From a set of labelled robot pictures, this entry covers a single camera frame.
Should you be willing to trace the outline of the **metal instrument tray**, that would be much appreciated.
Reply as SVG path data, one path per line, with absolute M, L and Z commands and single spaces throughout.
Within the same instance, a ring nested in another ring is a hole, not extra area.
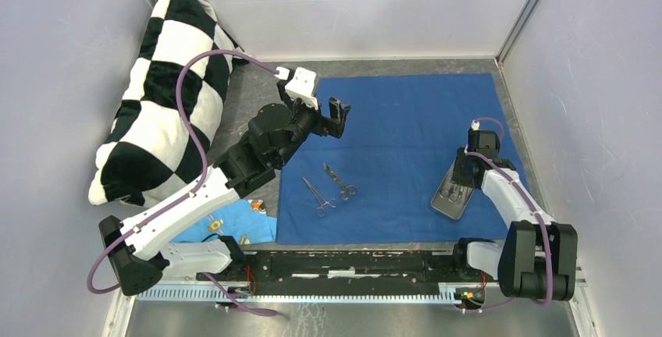
M 450 219 L 459 220 L 464 214 L 473 192 L 473 188 L 454 182 L 452 174 L 447 173 L 434 193 L 430 207 Z

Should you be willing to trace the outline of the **steel surgical scissors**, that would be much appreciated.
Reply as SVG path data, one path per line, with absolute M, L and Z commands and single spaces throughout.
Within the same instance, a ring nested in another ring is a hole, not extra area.
M 336 174 L 336 172 L 326 163 L 323 164 L 323 168 L 326 173 L 332 178 L 332 180 L 340 187 L 340 197 L 342 200 L 349 200 L 353 195 L 358 191 L 357 187 L 352 184 L 346 184 L 341 178 Z

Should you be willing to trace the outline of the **blue surgical drape cloth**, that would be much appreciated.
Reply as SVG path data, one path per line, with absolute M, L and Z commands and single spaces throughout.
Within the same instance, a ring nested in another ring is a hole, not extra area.
M 491 201 L 474 193 L 453 220 L 434 211 L 431 199 L 466 144 L 468 127 L 498 133 L 506 119 L 488 73 L 329 78 L 318 99 L 351 105 L 339 139 L 311 135 L 281 173 L 276 242 L 336 245 L 450 242 L 463 237 L 503 239 L 507 226 Z M 329 165 L 357 193 L 342 200 Z M 320 218 L 308 179 L 336 208 Z

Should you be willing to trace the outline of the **steel ring-handled hemostat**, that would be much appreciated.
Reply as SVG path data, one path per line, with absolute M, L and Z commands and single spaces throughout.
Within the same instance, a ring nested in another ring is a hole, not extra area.
M 313 196 L 318 202 L 318 207 L 315 209 L 315 213 L 320 217 L 323 218 L 326 215 L 326 208 L 336 208 L 337 207 L 337 200 L 335 198 L 330 198 L 330 199 L 325 199 L 320 192 L 317 191 L 317 189 L 310 183 L 308 179 L 303 177 L 303 180 L 308 187 L 308 189 L 311 191 Z

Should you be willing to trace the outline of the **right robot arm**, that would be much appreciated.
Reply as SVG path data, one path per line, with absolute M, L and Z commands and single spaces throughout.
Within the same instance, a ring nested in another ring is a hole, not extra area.
M 514 163 L 500 156 L 498 133 L 473 126 L 431 205 L 458 220 L 476 190 L 492 202 L 507 226 L 507 235 L 502 243 L 459 239 L 450 261 L 453 275 L 470 281 L 483 272 L 497 280 L 508 298 L 526 298 L 541 305 L 569 301 L 575 294 L 578 233 L 535 202 Z

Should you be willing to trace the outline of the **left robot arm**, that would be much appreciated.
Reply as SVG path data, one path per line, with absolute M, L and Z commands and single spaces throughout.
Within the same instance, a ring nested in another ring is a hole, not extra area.
M 245 260 L 234 239 L 182 245 L 172 239 L 273 180 L 309 135 L 342 137 L 350 111 L 350 105 L 336 98 L 329 99 L 328 117 L 300 98 L 291 105 L 265 105 L 249 120 L 240 140 L 191 184 L 131 218 L 110 215 L 101 220 L 98 228 L 105 249 L 100 258 L 111 264 L 116 288 L 134 296 L 166 276 L 207 272 L 230 281 L 242 276 Z

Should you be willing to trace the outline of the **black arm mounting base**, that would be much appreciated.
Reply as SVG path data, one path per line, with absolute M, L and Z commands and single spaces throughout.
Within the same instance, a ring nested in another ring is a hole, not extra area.
M 435 296 L 441 284 L 480 287 L 480 271 L 432 250 L 258 250 L 216 275 L 256 296 Z

